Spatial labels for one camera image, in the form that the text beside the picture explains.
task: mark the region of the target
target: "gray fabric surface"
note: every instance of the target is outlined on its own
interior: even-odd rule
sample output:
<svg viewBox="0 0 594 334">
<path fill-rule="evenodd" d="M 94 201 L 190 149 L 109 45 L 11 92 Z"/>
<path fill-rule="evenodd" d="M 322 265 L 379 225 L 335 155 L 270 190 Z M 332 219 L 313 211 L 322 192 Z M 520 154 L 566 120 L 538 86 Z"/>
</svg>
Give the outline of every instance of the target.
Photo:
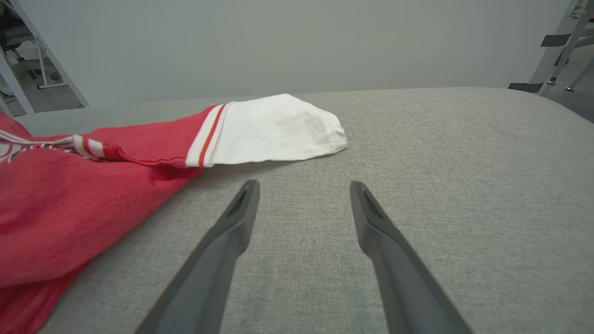
<svg viewBox="0 0 594 334">
<path fill-rule="evenodd" d="M 99 256 L 42 333 L 131 333 L 237 189 L 261 183 L 223 333 L 386 332 L 348 186 L 363 181 L 478 333 L 594 332 L 594 125 L 529 93 L 447 88 L 297 95 L 349 147 L 215 166 Z M 34 135 L 177 119 L 230 99 L 49 112 Z"/>
</svg>

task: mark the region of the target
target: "striped cuff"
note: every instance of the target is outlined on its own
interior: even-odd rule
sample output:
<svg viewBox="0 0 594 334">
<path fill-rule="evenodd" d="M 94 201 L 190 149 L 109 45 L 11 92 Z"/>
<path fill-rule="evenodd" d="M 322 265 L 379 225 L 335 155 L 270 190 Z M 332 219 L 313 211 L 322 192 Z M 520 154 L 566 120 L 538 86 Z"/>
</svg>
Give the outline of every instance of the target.
<svg viewBox="0 0 594 334">
<path fill-rule="evenodd" d="M 212 167 L 211 158 L 219 139 L 223 122 L 229 106 L 232 104 L 212 106 L 206 109 L 208 116 L 202 123 L 200 131 L 194 138 L 186 157 L 187 167 Z"/>
</svg>

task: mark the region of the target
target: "white wall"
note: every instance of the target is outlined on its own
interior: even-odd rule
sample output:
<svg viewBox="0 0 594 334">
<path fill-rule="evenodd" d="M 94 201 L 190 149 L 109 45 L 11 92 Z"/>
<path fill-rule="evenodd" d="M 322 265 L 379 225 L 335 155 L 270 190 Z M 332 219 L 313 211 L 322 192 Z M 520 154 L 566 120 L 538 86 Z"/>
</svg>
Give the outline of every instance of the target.
<svg viewBox="0 0 594 334">
<path fill-rule="evenodd" d="M 575 0 L 18 0 L 90 105 L 528 83 Z"/>
</svg>

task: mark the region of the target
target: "clothing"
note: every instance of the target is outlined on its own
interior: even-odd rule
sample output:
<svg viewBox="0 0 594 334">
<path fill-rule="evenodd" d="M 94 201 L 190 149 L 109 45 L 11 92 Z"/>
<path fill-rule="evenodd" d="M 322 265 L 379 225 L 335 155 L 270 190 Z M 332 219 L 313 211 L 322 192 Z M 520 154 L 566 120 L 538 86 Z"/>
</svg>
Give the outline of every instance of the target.
<svg viewBox="0 0 594 334">
<path fill-rule="evenodd" d="M 334 115 L 286 94 L 45 138 L 0 115 L 0 333 L 38 330 L 93 257 L 202 167 L 308 159 L 346 145 Z"/>
</svg>

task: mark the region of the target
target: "red stripe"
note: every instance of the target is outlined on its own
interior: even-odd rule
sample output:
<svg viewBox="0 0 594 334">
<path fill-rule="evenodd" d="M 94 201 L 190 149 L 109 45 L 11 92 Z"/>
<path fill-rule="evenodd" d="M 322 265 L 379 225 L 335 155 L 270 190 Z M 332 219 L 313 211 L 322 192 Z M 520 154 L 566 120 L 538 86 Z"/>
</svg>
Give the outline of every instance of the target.
<svg viewBox="0 0 594 334">
<path fill-rule="evenodd" d="M 89 139 L 87 137 L 83 137 L 83 148 L 90 156 L 94 156 L 91 153 L 91 149 L 89 149 Z"/>
<path fill-rule="evenodd" d="M 204 143 L 204 146 L 202 147 L 202 152 L 200 153 L 200 158 L 198 159 L 198 167 L 204 166 L 204 157 L 206 155 L 206 150 L 208 149 L 208 145 L 210 144 L 210 140 L 213 138 L 214 131 L 216 130 L 217 124 L 219 123 L 219 118 L 221 117 L 221 113 L 223 112 L 223 108 L 225 108 L 226 105 L 227 105 L 227 103 L 225 103 L 219 109 L 219 113 L 217 114 L 217 118 L 214 119 L 213 127 L 210 128 L 210 133 L 208 134 L 208 137 L 206 138 L 206 142 Z"/>
</svg>

